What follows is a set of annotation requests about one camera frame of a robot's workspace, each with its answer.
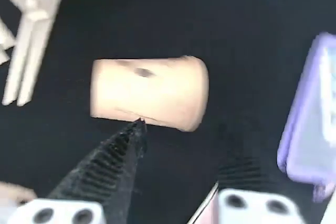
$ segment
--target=cylindrical cork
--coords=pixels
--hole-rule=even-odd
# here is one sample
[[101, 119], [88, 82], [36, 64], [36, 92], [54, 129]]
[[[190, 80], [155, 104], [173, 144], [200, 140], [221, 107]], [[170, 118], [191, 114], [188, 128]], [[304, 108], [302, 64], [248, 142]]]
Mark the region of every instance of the cylindrical cork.
[[205, 113], [208, 72], [198, 58], [96, 60], [91, 116], [195, 130]]

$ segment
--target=white plastic bracket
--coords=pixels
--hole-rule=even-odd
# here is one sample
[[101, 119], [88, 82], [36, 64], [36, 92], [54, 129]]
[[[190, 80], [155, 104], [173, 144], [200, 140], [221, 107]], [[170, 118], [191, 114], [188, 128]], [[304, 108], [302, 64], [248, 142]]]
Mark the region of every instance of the white plastic bracket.
[[[9, 65], [2, 104], [8, 105], [17, 100], [17, 105], [23, 106], [32, 99], [40, 65], [61, 0], [10, 1], [21, 10], [22, 17]], [[0, 48], [0, 63], [1, 59], [7, 59], [5, 49], [3, 45]]]

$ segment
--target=lavender plastic box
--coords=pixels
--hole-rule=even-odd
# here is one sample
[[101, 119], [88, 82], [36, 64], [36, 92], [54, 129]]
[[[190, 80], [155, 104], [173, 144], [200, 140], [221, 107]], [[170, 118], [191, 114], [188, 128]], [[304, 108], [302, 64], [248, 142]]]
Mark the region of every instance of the lavender plastic box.
[[278, 149], [277, 163], [291, 180], [315, 185], [314, 201], [329, 197], [336, 182], [336, 147], [323, 135], [320, 63], [336, 57], [336, 37], [322, 33], [309, 50]]

